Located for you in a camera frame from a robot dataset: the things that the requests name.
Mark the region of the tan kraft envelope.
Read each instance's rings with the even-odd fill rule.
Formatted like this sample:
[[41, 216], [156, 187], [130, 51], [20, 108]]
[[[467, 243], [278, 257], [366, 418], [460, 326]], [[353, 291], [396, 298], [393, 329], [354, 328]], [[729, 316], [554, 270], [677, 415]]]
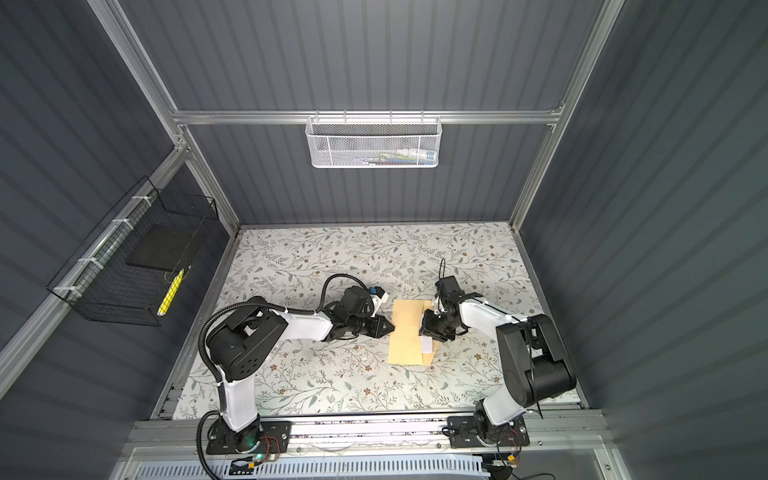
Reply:
[[420, 348], [419, 329], [423, 313], [431, 308], [429, 300], [397, 299], [393, 304], [391, 322], [395, 330], [389, 335], [387, 362], [402, 366], [430, 366], [438, 348], [434, 341], [432, 354], [423, 355]]

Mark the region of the white floral letter paper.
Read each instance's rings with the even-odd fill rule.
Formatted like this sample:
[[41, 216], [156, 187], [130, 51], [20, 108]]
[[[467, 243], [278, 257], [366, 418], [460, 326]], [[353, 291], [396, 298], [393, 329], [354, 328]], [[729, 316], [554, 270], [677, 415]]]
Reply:
[[420, 336], [420, 348], [423, 355], [432, 354], [434, 351], [434, 340], [429, 336]]

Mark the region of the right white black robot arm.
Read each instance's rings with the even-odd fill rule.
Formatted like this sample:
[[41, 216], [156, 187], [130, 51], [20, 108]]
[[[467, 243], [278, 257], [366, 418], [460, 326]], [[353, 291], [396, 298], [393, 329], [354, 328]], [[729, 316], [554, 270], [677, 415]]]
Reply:
[[450, 342], [472, 329], [497, 342], [502, 385], [475, 404], [470, 417], [452, 417], [443, 428], [454, 448], [529, 444], [523, 415], [542, 400], [576, 387], [577, 376], [553, 320], [545, 314], [517, 317], [477, 292], [464, 291], [453, 276], [435, 283], [433, 307], [419, 333]]

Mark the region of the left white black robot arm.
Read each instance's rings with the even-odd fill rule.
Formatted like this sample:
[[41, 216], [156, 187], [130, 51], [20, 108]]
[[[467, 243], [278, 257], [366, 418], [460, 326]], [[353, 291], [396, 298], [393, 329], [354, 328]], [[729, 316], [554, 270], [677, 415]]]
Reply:
[[197, 340], [198, 354], [214, 376], [219, 398], [219, 418], [207, 434], [207, 452], [266, 452], [275, 437], [261, 426], [250, 381], [272, 350], [288, 340], [382, 338], [395, 330], [379, 313], [387, 299], [379, 286], [352, 286], [340, 300], [318, 310], [278, 306], [256, 296], [215, 312]]

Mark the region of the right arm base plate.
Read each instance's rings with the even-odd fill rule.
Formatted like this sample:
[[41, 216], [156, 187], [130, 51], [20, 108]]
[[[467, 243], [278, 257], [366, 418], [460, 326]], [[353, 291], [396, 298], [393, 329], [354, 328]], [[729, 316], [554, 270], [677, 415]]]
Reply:
[[530, 438], [523, 417], [512, 423], [492, 425], [475, 416], [449, 416], [441, 433], [448, 438], [452, 448], [504, 447], [520, 449], [530, 445]]

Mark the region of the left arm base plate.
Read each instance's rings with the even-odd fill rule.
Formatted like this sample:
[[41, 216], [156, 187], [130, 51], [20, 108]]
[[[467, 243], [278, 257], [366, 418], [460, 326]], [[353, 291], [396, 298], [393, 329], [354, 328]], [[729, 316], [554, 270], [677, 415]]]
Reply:
[[215, 420], [206, 433], [208, 455], [267, 455], [287, 451], [293, 424], [289, 421], [256, 421], [240, 432]]

